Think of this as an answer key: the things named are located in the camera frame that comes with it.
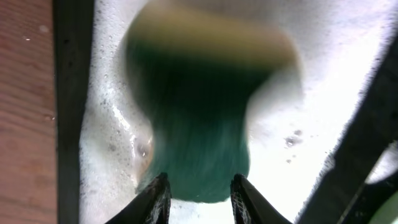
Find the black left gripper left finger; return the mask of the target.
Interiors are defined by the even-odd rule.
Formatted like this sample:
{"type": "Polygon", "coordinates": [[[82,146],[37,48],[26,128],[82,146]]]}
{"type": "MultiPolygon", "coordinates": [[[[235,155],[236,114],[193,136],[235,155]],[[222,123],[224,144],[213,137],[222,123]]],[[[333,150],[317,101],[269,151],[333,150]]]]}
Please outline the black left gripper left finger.
{"type": "Polygon", "coordinates": [[[168,176],[160,173],[106,224],[168,224],[171,198],[168,176]]]}

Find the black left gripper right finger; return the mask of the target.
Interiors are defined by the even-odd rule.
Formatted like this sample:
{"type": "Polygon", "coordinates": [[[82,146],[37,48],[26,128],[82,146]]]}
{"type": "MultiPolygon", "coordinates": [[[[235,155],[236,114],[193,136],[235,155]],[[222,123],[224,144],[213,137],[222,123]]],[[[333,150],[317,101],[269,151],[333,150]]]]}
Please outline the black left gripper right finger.
{"type": "Polygon", "coordinates": [[[242,174],[234,176],[230,189],[235,224],[292,224],[242,174]]]}

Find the green yellow sponge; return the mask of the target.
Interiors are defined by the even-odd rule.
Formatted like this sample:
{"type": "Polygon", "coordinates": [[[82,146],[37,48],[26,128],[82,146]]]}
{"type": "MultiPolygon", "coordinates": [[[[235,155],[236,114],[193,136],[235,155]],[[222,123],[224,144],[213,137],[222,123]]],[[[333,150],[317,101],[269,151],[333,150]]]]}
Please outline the green yellow sponge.
{"type": "Polygon", "coordinates": [[[172,197],[217,203],[250,168],[246,112],[276,79],[300,92],[295,46],[279,28],[174,1],[149,1],[126,33],[124,63],[134,99],[152,128],[142,192],[165,173],[172,197]]]}

